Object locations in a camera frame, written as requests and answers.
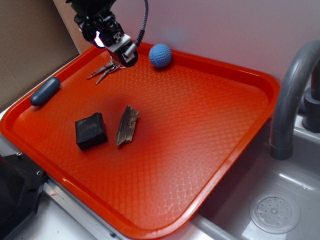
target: gray sink basin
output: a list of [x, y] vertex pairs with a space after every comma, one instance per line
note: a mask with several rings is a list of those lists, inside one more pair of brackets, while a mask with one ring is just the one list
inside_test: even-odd
[[295, 128], [293, 156], [276, 160], [269, 134], [267, 123], [198, 211], [222, 229], [214, 239], [320, 239], [320, 136]]

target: tray rim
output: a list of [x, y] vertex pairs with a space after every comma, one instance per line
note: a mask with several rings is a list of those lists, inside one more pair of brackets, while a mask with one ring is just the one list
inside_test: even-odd
[[[138, 51], [142, 55], [148, 55], [149, 50], [153, 45], [142, 43]], [[106, 50], [101, 50], [95, 47], [90, 48], [82, 55], [75, 58], [69, 64], [60, 69], [57, 73], [54, 74], [55, 77], [60, 78], [61, 82], [70, 77], [78, 69], [78, 66], [82, 66], [87, 63], [90, 59], [100, 55]], [[16, 103], [14, 103], [4, 114], [0, 121], [0, 132], [5, 138], [7, 138], [12, 144], [14, 144], [21, 151], [26, 153], [31, 159], [42, 159], [40, 162], [37, 161], [40, 165], [45, 165], [44, 169], [46, 172], [49, 172], [50, 176], [58, 181], [63, 187], [68, 191], [74, 194], [81, 201], [85, 202], [88, 207], [90, 207], [94, 212], [99, 212], [99, 209], [103, 208], [104, 214], [98, 213], [104, 220], [108, 218], [108, 215], [117, 216], [118, 219], [106, 220], [109, 224], [114, 226], [119, 232], [123, 233], [125, 236], [133, 239], [155, 239], [164, 237], [179, 228], [183, 227], [187, 221], [196, 213], [201, 204], [205, 201], [207, 196], [214, 190], [214, 187], [219, 183], [223, 176], [228, 172], [228, 169], [236, 162], [240, 154], [245, 150], [247, 145], [255, 137], [258, 131], [262, 126], [267, 122], [271, 117], [274, 107], [276, 105], [278, 92], [280, 86], [277, 80], [269, 74], [252, 70], [249, 68], [225, 63], [222, 61], [217, 61], [201, 56], [192, 55], [189, 53], [184, 53], [176, 50], [172, 50], [173, 59], [171, 64], [181, 65], [187, 68], [194, 68], [197, 66], [196, 70], [215, 74], [219, 77], [224, 77], [232, 81], [240, 82], [250, 86], [257, 87], [266, 93], [268, 98], [268, 105], [262, 112], [262, 114], [257, 118], [255, 123], [249, 128], [245, 136], [237, 143], [230, 155], [223, 161], [217, 171], [213, 174], [207, 184], [203, 189], [197, 194], [193, 199], [188, 208], [171, 224], [157, 228], [157, 229], [142, 229], [134, 225], [124, 216], [119, 214], [115, 209], [105, 209], [105, 202], [96, 197], [93, 198], [88, 192], [81, 189], [81, 184], [77, 186], [73, 185], [72, 176], [69, 176], [69, 179], [66, 180], [63, 176], [63, 170], [60, 169], [57, 165], [46, 164], [46, 156], [42, 153], [38, 153], [33, 150], [33, 147], [28, 145], [28, 142], [24, 140], [23, 137], [16, 135], [13, 131], [14, 122], [23, 113], [26, 109], [31, 107], [30, 96], [36, 91], [41, 84], [32, 89], [22, 98], [20, 98]]]

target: blue ball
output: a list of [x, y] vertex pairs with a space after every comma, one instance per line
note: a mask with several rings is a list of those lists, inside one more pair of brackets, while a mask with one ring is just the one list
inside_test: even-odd
[[149, 52], [149, 60], [156, 68], [164, 68], [172, 59], [171, 49], [165, 44], [154, 45]]

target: keys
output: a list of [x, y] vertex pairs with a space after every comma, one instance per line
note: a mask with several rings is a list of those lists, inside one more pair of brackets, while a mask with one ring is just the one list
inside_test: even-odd
[[112, 57], [110, 57], [110, 62], [106, 65], [100, 67], [99, 69], [95, 70], [91, 73], [91, 75], [87, 78], [87, 80], [92, 79], [93, 77], [103, 73], [100, 78], [95, 82], [95, 84], [100, 83], [108, 74], [115, 72], [118, 69], [122, 69], [121, 64], [118, 62], [114, 62]]
[[104, 73], [101, 75], [101, 77], [98, 79], [98, 81], [95, 82], [95, 84], [100, 83], [108, 74], [113, 73], [114, 71], [116, 71], [117, 69], [120, 68], [120, 63], [114, 63], [112, 66], [110, 66], [109, 68], [107, 68]]

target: drain cover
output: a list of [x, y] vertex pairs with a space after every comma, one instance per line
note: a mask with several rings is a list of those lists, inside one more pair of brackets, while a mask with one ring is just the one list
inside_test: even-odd
[[284, 234], [294, 229], [300, 220], [297, 202], [282, 192], [267, 191], [256, 196], [250, 205], [254, 224], [270, 234]]

